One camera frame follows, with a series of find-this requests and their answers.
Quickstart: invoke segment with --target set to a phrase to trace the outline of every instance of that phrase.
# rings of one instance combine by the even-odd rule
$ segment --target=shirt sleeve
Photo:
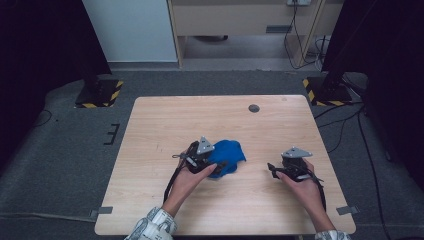
[[[140,219],[125,240],[172,240],[177,230],[174,218],[165,210],[155,207],[147,217]]]
[[[315,234],[315,240],[352,240],[346,232],[330,230]]]

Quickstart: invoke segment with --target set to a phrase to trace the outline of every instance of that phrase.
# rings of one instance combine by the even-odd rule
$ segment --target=white cabinet
[[[108,62],[177,62],[166,0],[83,0]]]

